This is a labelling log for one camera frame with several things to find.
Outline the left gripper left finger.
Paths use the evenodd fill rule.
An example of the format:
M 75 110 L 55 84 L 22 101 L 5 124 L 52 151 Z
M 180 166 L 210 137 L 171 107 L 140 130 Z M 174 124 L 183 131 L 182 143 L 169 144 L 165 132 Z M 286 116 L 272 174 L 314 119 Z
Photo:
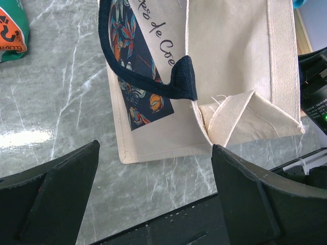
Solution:
M 1 178 L 1 244 L 75 244 L 99 163 L 90 142 Z

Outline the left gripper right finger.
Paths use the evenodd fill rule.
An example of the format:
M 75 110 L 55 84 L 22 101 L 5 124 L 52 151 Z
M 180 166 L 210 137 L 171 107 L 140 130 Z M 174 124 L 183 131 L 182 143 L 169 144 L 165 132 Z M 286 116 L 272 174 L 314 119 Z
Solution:
M 298 183 L 220 145 L 212 166 L 230 244 L 326 244 L 326 190 Z

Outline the beige canvas tote bag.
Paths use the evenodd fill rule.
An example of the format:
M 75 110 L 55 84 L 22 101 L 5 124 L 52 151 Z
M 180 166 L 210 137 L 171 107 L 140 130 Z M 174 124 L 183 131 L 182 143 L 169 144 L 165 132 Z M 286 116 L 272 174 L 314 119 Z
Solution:
M 123 164 L 303 134 L 291 1 L 99 1 Z

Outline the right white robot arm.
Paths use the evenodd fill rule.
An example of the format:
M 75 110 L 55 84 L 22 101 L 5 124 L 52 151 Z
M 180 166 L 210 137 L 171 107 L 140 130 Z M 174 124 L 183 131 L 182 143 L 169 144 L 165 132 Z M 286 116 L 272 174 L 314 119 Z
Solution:
M 298 56 L 301 110 L 326 133 L 326 48 Z

